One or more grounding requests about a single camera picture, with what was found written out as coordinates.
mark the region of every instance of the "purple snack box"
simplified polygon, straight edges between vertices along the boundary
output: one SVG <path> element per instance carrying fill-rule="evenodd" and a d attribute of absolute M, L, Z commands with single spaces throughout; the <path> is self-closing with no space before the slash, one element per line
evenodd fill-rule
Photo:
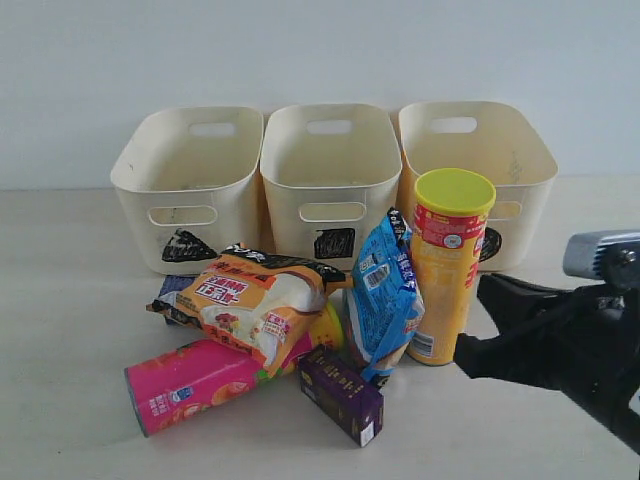
<path fill-rule="evenodd" d="M 302 392 L 364 447 L 382 430 L 384 397 L 319 345 L 298 364 Z"/>

